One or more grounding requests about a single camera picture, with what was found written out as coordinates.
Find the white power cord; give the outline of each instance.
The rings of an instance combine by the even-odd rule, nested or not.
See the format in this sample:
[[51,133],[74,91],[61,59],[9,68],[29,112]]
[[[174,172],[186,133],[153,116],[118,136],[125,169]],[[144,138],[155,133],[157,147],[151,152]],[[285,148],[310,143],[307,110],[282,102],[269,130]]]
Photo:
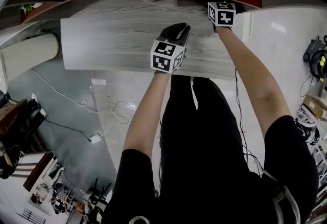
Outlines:
[[[135,110],[131,109],[131,105],[128,104],[127,102],[125,101],[119,101],[118,103],[113,103],[113,102],[109,102],[110,104],[110,112],[108,111],[95,111],[95,110],[92,110],[90,109],[88,106],[87,106],[87,101],[84,99],[83,100],[83,104],[81,103],[78,103],[77,101],[75,101],[74,99],[66,96],[65,94],[57,91],[50,83],[48,83],[40,74],[38,74],[34,69],[31,69],[37,76],[40,77],[40,79],[42,79],[50,88],[52,88],[56,93],[58,93],[59,95],[73,101],[76,105],[80,106],[80,107],[85,107],[89,112],[92,112],[92,113],[107,113],[107,114],[110,114],[110,115],[113,115],[114,118],[117,118],[120,122],[117,122],[115,120],[112,120],[112,123],[109,125],[109,127],[104,131],[103,134],[101,134],[99,137],[102,137],[104,136],[109,128],[113,125],[114,122],[118,123],[118,124],[123,124],[123,125],[129,125],[132,121],[132,118],[133,118],[133,115],[132,113],[135,112]],[[123,108],[120,103],[125,103],[126,106],[128,108]]]

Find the tile floor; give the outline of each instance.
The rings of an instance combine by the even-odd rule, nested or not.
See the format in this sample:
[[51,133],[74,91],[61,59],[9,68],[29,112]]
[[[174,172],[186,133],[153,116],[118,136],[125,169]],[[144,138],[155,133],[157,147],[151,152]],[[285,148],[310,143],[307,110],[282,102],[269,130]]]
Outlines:
[[[309,72],[302,62],[302,55],[312,38],[327,34],[327,11],[323,9],[283,8],[262,10],[253,13],[252,36],[247,45],[266,65],[279,83],[292,114],[302,103],[299,90],[302,83],[309,76]],[[92,72],[98,110],[108,110],[109,101],[128,102],[136,109],[152,78],[150,73],[138,72]],[[217,80],[214,82],[225,95],[231,110],[239,121],[240,112],[236,104],[235,80]],[[309,85],[303,87],[306,92]],[[167,87],[163,109],[168,100],[170,87]],[[259,124],[254,115],[245,87],[239,79],[240,101],[243,112],[243,127],[249,150],[264,162],[264,140]],[[112,123],[112,116],[100,114],[102,128],[105,130]],[[128,126],[113,122],[105,140],[116,169],[119,167],[120,155]],[[152,163],[155,187],[158,188],[158,165],[160,149],[158,132],[154,143]],[[252,159],[249,168],[256,171]]]

